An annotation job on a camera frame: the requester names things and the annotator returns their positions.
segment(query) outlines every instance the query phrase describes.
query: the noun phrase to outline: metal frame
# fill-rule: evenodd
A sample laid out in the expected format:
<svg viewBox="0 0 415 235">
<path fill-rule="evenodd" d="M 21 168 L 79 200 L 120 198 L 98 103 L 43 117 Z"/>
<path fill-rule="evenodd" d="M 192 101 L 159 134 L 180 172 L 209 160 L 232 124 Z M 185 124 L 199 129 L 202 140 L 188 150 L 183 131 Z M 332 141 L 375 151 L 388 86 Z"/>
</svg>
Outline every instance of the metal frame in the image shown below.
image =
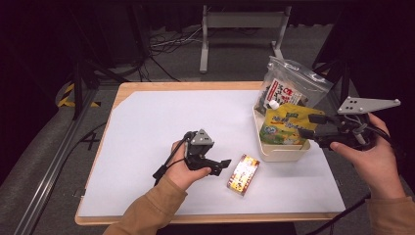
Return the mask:
<svg viewBox="0 0 415 235">
<path fill-rule="evenodd" d="M 75 66 L 75 72 L 79 70 L 79 66 Z M 80 89 L 81 82 L 80 77 L 76 78 L 77 86 Z M 78 94 L 75 94 L 76 97 L 82 97 L 79 93 L 80 90 L 75 91 Z M 39 220 L 44 208 L 47 205 L 48 199 L 52 190 L 55 186 L 56 181 L 58 180 L 59 174 L 64 167 L 65 161 L 68 157 L 70 151 L 70 144 L 76 133 L 76 130 L 79 128 L 82 123 L 83 118 L 85 117 L 88 108 L 90 107 L 93 99 L 97 93 L 96 89 L 89 89 L 85 94 L 85 99 L 82 102 L 82 99 L 78 99 L 76 105 L 78 109 L 75 110 L 75 115 L 73 117 L 72 123 L 69 126 L 69 129 L 62 141 L 57 153 L 55 154 L 54 159 L 46 170 L 45 175 L 39 183 L 39 186 L 34 193 L 33 198 L 31 199 L 30 204 L 28 205 L 21 221 L 19 222 L 18 227 L 15 230 L 15 235 L 24 235 L 31 234 L 35 227 L 36 223 Z"/>
<path fill-rule="evenodd" d="M 208 28 L 209 27 L 277 27 L 278 38 L 271 41 L 274 55 L 283 58 L 281 43 L 287 28 L 291 7 L 286 7 L 284 12 L 209 12 L 204 5 L 202 30 L 203 43 L 200 72 L 208 72 Z"/>
</svg>

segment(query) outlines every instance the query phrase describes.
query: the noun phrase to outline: snack package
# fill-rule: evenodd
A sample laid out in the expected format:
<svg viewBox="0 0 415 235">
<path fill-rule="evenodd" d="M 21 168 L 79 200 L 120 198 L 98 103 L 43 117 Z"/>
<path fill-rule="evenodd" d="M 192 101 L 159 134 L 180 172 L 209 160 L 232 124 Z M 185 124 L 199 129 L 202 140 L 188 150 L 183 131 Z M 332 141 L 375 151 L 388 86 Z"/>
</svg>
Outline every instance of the snack package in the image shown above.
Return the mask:
<svg viewBox="0 0 415 235">
<path fill-rule="evenodd" d="M 236 166 L 232 176 L 229 178 L 227 187 L 244 196 L 253 180 L 259 161 L 243 155 Z"/>
<path fill-rule="evenodd" d="M 311 114 L 324 115 L 324 112 L 290 103 L 276 110 L 267 109 L 259 138 L 271 145 L 303 145 L 305 139 L 300 138 L 298 129 L 314 130 L 317 127 L 308 120 Z"/>
<path fill-rule="evenodd" d="M 263 116 L 271 100 L 313 108 L 332 86 L 332 82 L 297 62 L 270 57 L 254 108 Z"/>
</svg>

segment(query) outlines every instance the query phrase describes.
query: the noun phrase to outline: dark background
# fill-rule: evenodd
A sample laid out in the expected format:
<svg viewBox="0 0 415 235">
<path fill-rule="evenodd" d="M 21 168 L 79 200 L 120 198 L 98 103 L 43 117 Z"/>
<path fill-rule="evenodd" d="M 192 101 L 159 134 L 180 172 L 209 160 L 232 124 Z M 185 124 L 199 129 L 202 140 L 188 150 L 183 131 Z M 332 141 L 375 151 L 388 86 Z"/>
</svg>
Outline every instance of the dark background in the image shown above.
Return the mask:
<svg viewBox="0 0 415 235">
<path fill-rule="evenodd" d="M 273 7 L 250 9 L 268 11 Z M 351 79 L 361 97 L 402 102 L 401 107 L 381 111 L 379 116 L 407 153 L 402 174 L 414 189 L 415 38 L 409 25 L 415 19 L 410 9 L 403 3 L 297 5 L 289 26 L 337 23 L 316 62 L 348 60 Z M 134 12 L 134 19 L 128 11 Z M 92 59 L 105 68 L 140 65 L 146 60 L 150 28 L 165 26 L 180 31 L 199 24 L 201 17 L 200 5 L 62 7 L 39 1 L 2 1 L 0 181 L 56 113 L 56 95 L 71 80 L 76 62 Z"/>
</svg>

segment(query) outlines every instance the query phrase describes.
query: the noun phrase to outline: gray triangular gripper part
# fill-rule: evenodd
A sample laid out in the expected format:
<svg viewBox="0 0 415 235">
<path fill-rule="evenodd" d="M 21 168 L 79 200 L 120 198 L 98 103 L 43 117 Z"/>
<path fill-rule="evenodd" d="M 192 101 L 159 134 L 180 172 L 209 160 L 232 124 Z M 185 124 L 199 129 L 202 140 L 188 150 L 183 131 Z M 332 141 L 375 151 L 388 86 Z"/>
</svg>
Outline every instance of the gray triangular gripper part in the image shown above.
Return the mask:
<svg viewBox="0 0 415 235">
<path fill-rule="evenodd" d="M 199 130 L 192 139 L 192 145 L 212 145 L 213 141 L 208 134 L 203 130 Z"/>
<path fill-rule="evenodd" d="M 400 105 L 400 101 L 347 97 L 338 109 L 339 115 L 363 115 Z"/>
</svg>

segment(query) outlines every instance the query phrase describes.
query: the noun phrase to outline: dark floor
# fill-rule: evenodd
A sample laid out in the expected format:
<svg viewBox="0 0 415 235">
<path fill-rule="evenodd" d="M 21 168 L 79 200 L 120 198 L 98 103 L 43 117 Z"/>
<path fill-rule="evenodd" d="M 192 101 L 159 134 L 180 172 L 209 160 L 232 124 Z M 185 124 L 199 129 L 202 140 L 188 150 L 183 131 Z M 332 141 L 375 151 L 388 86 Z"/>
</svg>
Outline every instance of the dark floor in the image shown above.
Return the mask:
<svg viewBox="0 0 415 235">
<path fill-rule="evenodd" d="M 329 25 L 289 27 L 282 45 L 284 57 L 311 68 L 330 29 Z M 201 43 L 197 41 L 182 46 L 172 53 L 155 56 L 155 59 L 166 71 L 180 80 L 261 81 L 266 73 L 268 57 L 272 55 L 269 42 L 274 34 L 275 32 L 271 30 L 259 30 L 253 33 L 253 35 L 245 35 L 234 30 L 217 32 L 210 38 L 207 74 L 199 73 Z M 230 38 L 237 40 L 238 43 L 228 43 Z M 143 72 L 145 74 L 148 73 L 147 78 L 152 81 L 173 81 L 150 60 L 146 61 L 146 68 L 147 71 L 143 68 Z M 128 78 L 140 80 L 138 73 L 134 73 Z M 94 101 L 101 102 L 101 107 L 88 109 L 80 127 L 74 134 L 71 147 L 75 146 L 75 143 L 94 127 L 107 121 L 115 98 L 117 84 L 112 81 L 103 83 L 107 85 L 100 86 L 94 97 Z M 350 93 L 356 95 L 356 91 L 353 89 L 350 90 Z M 338 93 L 334 92 L 333 96 L 327 97 L 325 101 L 319 104 L 319 108 L 332 112 L 338 105 L 336 104 L 336 99 L 333 99 L 336 95 Z M 13 234 L 18 227 L 39 182 L 67 133 L 73 112 L 74 110 L 71 107 L 60 108 L 59 112 L 45 125 L 27 147 L 19 162 L 1 186 L 0 234 Z M 104 127 L 99 127 L 95 131 L 97 139 L 101 138 L 103 129 Z M 73 147 L 73 151 L 60 173 L 53 193 L 38 220 L 33 234 L 103 233 L 106 226 L 79 226 L 73 220 L 79 204 L 79 198 L 73 194 L 77 189 L 82 189 L 85 186 L 98 145 L 98 143 L 94 143 L 92 148 L 88 149 L 89 143 L 81 142 L 76 147 Z M 351 164 L 332 152 L 325 151 L 325 153 L 335 179 L 339 182 L 339 190 L 348 208 L 360 200 L 368 192 L 368 189 L 359 179 Z M 408 194 L 413 195 L 406 185 L 405 187 Z M 278 229 L 287 229 L 286 232 L 281 233 L 276 230 L 276 227 L 273 227 L 275 224 L 263 224 L 263 226 L 258 228 L 268 228 L 266 231 L 260 231 L 261 234 L 291 234 L 288 232 L 295 228 L 297 234 L 302 235 L 314 230 L 323 223 L 323 221 L 297 221 L 294 223 L 294 227 L 291 227 L 292 223 L 288 225 L 280 224 L 283 226 L 279 226 Z M 232 234 L 232 231 L 221 230 L 222 234 Z M 258 234 L 256 231 L 258 230 L 254 230 L 251 234 Z M 369 233 L 369 220 L 365 206 L 343 218 L 336 224 L 334 229 L 334 234 L 360 235 Z"/>
</svg>

